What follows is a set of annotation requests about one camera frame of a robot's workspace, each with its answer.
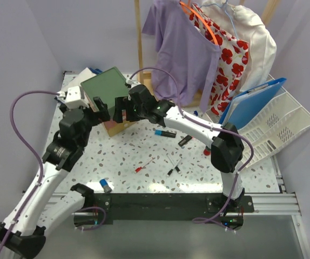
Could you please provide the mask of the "three-drawer desk organizer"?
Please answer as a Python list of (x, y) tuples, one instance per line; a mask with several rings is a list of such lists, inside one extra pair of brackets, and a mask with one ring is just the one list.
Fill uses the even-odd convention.
[(110, 120), (104, 122), (104, 128), (108, 135), (113, 137), (132, 125), (126, 121), (126, 110), (122, 110), (122, 123), (113, 120), (115, 112), (115, 98), (127, 97), (128, 88), (125, 86), (126, 78), (117, 67), (110, 68), (90, 79), (81, 82), (85, 95), (90, 102), (91, 108), (98, 112), (99, 109), (93, 101), (93, 97), (100, 97), (101, 101), (107, 104)]

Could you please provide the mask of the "blue document folder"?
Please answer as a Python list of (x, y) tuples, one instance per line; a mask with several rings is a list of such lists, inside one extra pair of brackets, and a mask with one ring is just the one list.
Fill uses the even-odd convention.
[(246, 126), (277, 94), (286, 78), (278, 78), (241, 92), (223, 112), (219, 124), (232, 123), (239, 130)]

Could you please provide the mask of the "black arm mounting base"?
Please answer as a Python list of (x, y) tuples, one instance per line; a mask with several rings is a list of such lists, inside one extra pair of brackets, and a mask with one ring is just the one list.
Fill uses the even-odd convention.
[[(85, 204), (101, 207), (106, 211), (104, 224), (113, 224), (117, 220), (157, 220), (190, 221), (196, 217), (212, 217), (223, 206), (226, 197), (219, 193), (112, 193), (95, 194), (94, 202)], [(243, 213), (253, 213), (251, 196), (231, 200), (222, 212), (223, 215), (234, 213), (241, 217)], [(103, 213), (75, 213), (74, 224), (93, 226), (103, 220)]]

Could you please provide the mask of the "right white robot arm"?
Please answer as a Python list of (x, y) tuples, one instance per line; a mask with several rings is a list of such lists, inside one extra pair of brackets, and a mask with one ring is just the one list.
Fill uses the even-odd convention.
[(221, 172), (224, 208), (235, 212), (241, 207), (240, 196), (244, 188), (238, 170), (241, 169), (244, 145), (234, 125), (221, 126), (207, 122), (182, 111), (171, 101), (157, 101), (144, 85), (136, 85), (130, 88), (127, 96), (115, 98), (115, 122), (123, 121), (123, 111), (129, 122), (146, 119), (152, 124), (183, 132), (205, 144), (211, 151), (211, 164)]

